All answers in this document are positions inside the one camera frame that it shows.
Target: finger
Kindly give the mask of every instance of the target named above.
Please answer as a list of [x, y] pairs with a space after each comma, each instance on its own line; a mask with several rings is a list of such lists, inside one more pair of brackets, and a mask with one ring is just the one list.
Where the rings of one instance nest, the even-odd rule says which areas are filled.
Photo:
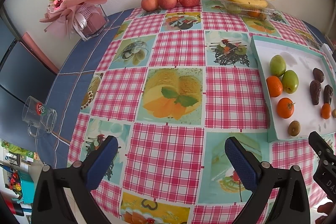
[[315, 220], [315, 224], [322, 224], [322, 222], [325, 220], [326, 216], [320, 216]]
[[318, 213], [325, 213], [329, 214], [331, 212], [331, 209], [333, 208], [334, 204], [332, 202], [328, 202], [326, 204], [323, 204], [317, 208]]

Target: red and green logo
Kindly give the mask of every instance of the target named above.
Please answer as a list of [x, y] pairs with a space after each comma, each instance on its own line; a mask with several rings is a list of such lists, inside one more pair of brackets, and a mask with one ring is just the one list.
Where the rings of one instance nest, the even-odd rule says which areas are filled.
[[46, 114], [45, 107], [44, 107], [44, 105], [42, 103], [37, 103], [36, 104], [36, 112], [40, 116], [44, 116]]

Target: glass mug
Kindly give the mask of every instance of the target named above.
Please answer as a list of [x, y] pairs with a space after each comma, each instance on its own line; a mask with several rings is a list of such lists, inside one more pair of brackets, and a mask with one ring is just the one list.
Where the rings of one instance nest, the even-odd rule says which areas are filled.
[[[53, 131], [57, 120], [57, 112], [29, 96], [23, 107], [22, 120], [28, 123], [28, 134], [37, 139], [43, 137], [45, 133]], [[32, 126], [37, 128], [36, 134], [32, 133]]]

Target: bouquet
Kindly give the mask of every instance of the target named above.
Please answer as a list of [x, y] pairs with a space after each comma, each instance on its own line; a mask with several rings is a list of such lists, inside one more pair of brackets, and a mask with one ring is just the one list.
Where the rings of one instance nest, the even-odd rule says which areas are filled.
[[50, 0], [40, 22], [51, 22], [44, 30], [59, 38], [77, 32], [83, 40], [100, 34], [108, 19], [101, 8], [107, 0]]

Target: screw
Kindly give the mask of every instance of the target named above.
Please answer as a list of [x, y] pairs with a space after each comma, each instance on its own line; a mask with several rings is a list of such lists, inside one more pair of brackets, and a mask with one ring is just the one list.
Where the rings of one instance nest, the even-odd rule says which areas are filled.
[[263, 161], [263, 162], [261, 163], [261, 166], [264, 167], [264, 168], [269, 168], [271, 165], [270, 165], [268, 162]]
[[300, 166], [298, 166], [298, 165], [293, 165], [293, 169], [295, 170], [295, 171], [300, 171], [301, 169], [300, 169]]
[[80, 167], [81, 165], [82, 165], [82, 162], [81, 162], [80, 160], [75, 161], [75, 162], [72, 164], [72, 166], [75, 167], [75, 168], [78, 168], [78, 167]]
[[45, 165], [45, 166], [43, 166], [43, 168], [42, 168], [43, 172], [47, 172], [47, 171], [49, 171], [49, 169], [50, 169], [50, 166], [49, 166], [49, 165]]

